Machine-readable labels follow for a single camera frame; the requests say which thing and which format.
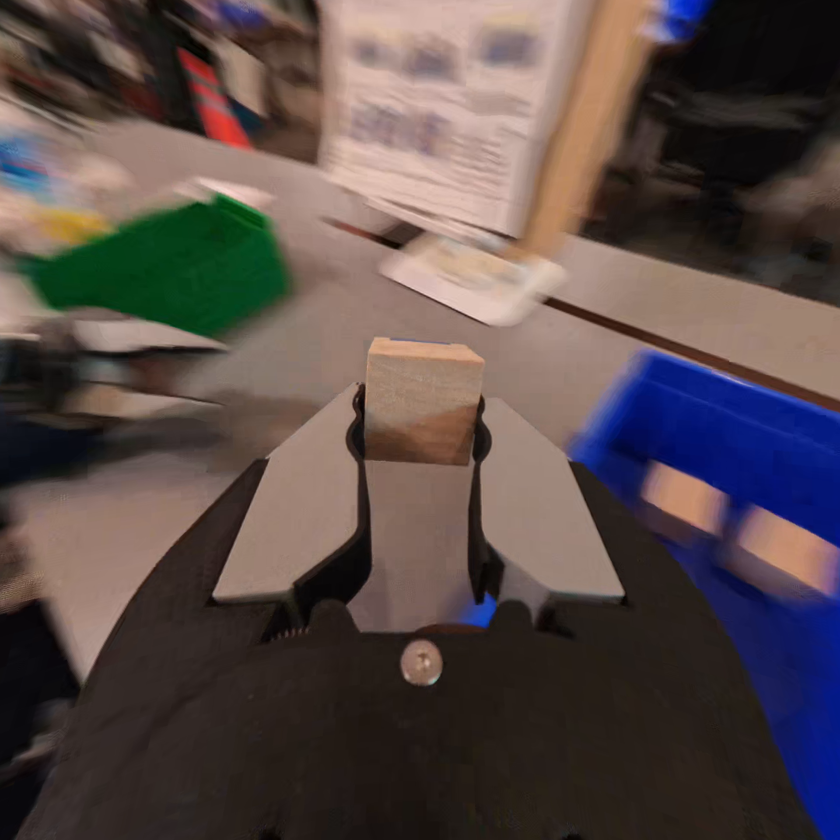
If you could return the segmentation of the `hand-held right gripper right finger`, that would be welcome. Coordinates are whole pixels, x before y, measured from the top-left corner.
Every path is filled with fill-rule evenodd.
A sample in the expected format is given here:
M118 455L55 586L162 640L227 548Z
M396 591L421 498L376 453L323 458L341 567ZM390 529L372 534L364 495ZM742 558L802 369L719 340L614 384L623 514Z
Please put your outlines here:
M618 603L625 590L571 462L500 398L482 401L469 496L477 603Z

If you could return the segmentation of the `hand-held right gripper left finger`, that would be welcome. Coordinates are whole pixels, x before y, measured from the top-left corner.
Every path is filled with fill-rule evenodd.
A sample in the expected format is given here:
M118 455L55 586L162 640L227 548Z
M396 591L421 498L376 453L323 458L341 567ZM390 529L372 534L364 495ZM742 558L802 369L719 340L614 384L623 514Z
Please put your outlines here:
M351 601L372 566L364 385L275 448L216 582L218 603Z

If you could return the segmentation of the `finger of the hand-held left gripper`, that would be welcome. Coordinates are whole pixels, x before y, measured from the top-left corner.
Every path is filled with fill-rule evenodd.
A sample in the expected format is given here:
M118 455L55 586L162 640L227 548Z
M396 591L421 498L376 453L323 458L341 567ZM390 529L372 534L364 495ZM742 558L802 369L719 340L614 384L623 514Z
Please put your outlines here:
M225 352L224 343L160 322L139 319L75 320L73 333L90 353Z
M217 402L138 392L127 386L102 382L85 383L66 396L66 417L103 423L203 418L222 408L224 406Z

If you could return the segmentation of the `green plastic bin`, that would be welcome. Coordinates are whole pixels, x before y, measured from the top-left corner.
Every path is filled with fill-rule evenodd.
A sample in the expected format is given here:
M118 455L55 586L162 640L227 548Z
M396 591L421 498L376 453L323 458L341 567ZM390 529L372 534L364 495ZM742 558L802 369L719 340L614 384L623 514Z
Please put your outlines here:
M105 308L214 340L291 290L268 216L219 194L19 268L53 309Z

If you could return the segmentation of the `blue plastic bin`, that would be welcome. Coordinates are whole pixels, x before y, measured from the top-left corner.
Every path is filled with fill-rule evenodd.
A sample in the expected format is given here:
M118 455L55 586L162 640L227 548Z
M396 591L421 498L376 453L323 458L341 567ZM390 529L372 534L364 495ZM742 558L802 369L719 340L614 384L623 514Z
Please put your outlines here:
M645 352L614 381L569 455L629 507L655 461L725 494L728 526L762 508L838 547L838 446L837 413ZM785 603L723 570L714 541L665 545L738 650L817 831L838 838L838 593Z

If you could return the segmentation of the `yellow container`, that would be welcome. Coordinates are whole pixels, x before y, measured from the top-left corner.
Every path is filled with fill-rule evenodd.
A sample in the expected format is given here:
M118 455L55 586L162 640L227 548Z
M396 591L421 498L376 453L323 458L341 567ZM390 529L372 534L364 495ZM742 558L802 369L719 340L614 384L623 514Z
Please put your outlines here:
M60 206L41 207L35 226L42 249L76 247L113 231L109 220L96 211Z

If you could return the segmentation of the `orange striped traffic cone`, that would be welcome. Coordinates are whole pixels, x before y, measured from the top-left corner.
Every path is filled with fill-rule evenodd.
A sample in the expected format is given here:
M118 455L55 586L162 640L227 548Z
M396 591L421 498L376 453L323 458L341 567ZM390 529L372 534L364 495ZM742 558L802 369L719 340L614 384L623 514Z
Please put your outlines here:
M176 50L204 135L238 149L252 148L242 123L235 115L215 69L183 47Z

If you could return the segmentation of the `instruction sheet on stand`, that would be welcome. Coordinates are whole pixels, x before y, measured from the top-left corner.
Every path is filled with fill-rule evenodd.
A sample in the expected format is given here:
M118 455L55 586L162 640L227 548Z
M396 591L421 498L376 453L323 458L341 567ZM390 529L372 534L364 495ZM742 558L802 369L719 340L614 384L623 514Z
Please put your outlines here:
M384 277L498 327L519 322L555 292L564 281L555 237L606 156L606 122L651 46L648 27L658 22L661 7L661 2L593 2L581 56L518 237L367 198L334 183L374 210L420 229L401 252L385 258Z

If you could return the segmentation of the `printed instruction sheet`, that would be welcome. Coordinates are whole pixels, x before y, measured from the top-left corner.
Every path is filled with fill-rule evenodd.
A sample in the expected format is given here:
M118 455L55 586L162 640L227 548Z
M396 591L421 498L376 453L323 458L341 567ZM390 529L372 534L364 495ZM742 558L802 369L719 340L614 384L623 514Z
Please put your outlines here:
M518 237L593 2L319 7L327 177L367 198Z

